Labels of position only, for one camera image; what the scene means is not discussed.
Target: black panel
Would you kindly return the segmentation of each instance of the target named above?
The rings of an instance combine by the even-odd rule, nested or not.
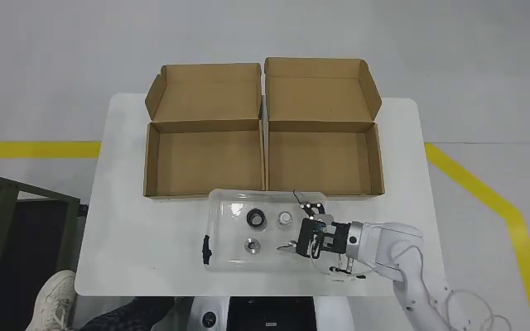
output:
[[[54,200],[17,202],[0,259],[0,329],[30,323],[39,290],[55,274],[67,209]]]
[[[316,331],[313,298],[231,297],[227,331]]]

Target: yellow tape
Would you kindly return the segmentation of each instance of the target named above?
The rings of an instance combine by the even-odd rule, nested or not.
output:
[[[101,142],[0,142],[0,159],[98,157]]]
[[[478,180],[473,174],[454,162],[438,147],[425,144],[427,159],[438,169],[448,175],[456,183],[468,190],[475,198],[490,207],[496,214],[504,218],[508,234],[512,240],[513,250],[523,279],[527,300],[530,302],[530,238],[523,214],[508,201]]]

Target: metal frame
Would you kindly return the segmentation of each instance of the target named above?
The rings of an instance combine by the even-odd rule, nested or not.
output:
[[[80,211],[80,200],[69,195],[2,177],[0,177],[0,257],[3,254],[4,246],[7,242],[7,234],[9,233],[13,212],[20,192],[40,195],[51,200],[64,201],[68,204],[65,227],[61,237],[59,256],[57,257],[55,268],[57,271],[70,269],[70,254],[73,247],[78,212]]]

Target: white table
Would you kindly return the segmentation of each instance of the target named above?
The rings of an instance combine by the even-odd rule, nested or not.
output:
[[[145,94],[117,94],[108,107],[75,289],[80,295],[393,295],[377,275],[354,282],[319,274],[218,273],[202,264],[207,199],[142,196]],[[417,106],[385,98],[377,121],[386,193],[331,199],[335,219],[402,222],[424,232],[426,268],[444,275]]]

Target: person's leg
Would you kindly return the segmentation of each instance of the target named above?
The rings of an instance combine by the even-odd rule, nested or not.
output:
[[[75,273],[59,271],[42,286],[33,318],[26,331],[60,331],[68,328],[75,299]],[[129,304],[90,320],[82,331],[149,331],[175,305],[172,296],[137,297]]]
[[[35,300],[33,318],[26,331],[66,330],[70,308],[74,303],[75,273],[59,271],[41,288]]]
[[[173,297],[137,297],[127,305],[90,320],[79,331],[149,331],[174,305]]]

